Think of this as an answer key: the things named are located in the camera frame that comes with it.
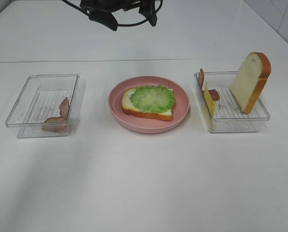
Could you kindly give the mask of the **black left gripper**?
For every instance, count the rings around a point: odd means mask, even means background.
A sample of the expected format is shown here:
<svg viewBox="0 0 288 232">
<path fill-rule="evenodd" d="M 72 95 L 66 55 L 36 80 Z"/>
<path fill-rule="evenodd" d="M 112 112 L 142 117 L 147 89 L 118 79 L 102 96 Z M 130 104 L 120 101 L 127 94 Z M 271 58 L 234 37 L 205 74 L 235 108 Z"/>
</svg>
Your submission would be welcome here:
<svg viewBox="0 0 288 232">
<path fill-rule="evenodd" d="M 113 12 L 128 11 L 139 8 L 139 13 L 144 16 L 151 26 L 156 26 L 157 16 L 154 0 L 82 0 L 80 8 L 89 11 L 89 20 L 100 23 L 112 31 L 118 28 L 118 22 Z"/>
</svg>

